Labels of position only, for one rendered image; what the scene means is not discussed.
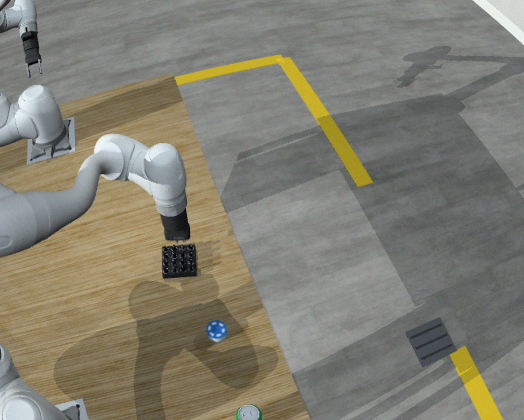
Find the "green drink can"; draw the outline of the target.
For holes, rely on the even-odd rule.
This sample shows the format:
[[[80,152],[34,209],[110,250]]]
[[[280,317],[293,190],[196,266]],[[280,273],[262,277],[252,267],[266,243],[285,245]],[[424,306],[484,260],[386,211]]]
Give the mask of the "green drink can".
[[[238,411],[239,410],[239,411]],[[262,420],[262,413],[255,405],[243,405],[236,412],[237,420]]]

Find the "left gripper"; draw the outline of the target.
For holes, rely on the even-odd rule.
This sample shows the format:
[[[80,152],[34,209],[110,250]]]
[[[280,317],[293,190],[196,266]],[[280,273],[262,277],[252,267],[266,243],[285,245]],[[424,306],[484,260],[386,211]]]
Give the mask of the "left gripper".
[[[26,29],[26,30],[25,30]],[[39,54],[39,44],[38,44],[38,30],[37,22],[27,22],[19,26],[20,37],[23,40],[23,48],[25,52],[25,62],[28,72],[28,77],[30,78],[29,66],[39,62],[40,74],[42,74],[41,69],[41,57]],[[24,33],[25,32],[25,33]],[[41,62],[41,63],[40,63]]]

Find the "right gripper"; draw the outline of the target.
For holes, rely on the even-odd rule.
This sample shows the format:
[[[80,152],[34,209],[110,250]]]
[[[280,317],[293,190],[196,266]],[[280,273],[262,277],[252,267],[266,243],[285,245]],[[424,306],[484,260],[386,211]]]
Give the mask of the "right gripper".
[[[163,205],[163,204],[158,203],[155,199],[154,201],[155,201],[156,209],[160,213],[162,223],[165,228],[164,229],[165,239],[167,241],[175,241],[175,243],[178,243],[179,240],[183,240],[183,243],[186,243],[185,240],[190,239],[190,225],[188,223],[188,217],[187,217],[187,212],[186,212],[186,206],[187,206],[186,189],[185,189],[184,197],[175,204]],[[175,231],[178,231],[178,232],[175,232]]]

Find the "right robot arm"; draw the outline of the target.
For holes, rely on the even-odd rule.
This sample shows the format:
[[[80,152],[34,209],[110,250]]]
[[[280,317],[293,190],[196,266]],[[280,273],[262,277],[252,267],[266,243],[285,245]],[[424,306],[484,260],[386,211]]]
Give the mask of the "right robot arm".
[[[0,183],[0,258],[31,248],[85,214],[94,202],[100,175],[132,181],[163,205],[175,204],[185,195],[185,167],[174,146],[159,143],[149,148],[121,134],[104,135],[70,189],[16,193]],[[0,420],[80,420],[76,406],[60,411],[28,386],[9,351],[0,347]]]

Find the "black knob box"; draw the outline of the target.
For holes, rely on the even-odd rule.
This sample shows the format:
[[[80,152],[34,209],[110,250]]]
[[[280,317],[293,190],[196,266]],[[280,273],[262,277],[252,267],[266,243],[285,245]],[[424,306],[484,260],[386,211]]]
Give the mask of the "black knob box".
[[[195,244],[162,247],[162,276],[163,279],[197,276]]]

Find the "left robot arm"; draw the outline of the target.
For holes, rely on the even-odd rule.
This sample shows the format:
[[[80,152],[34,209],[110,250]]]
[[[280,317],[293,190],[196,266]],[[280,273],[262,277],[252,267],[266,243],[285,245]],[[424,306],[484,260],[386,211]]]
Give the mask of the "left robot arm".
[[[27,22],[37,22],[33,0],[15,0],[15,6],[4,10],[10,1],[0,0],[0,33]],[[53,158],[54,152],[71,147],[69,125],[68,119],[63,121],[56,98],[45,86],[30,86],[13,104],[0,93],[0,147],[32,139],[32,159],[43,155]]]

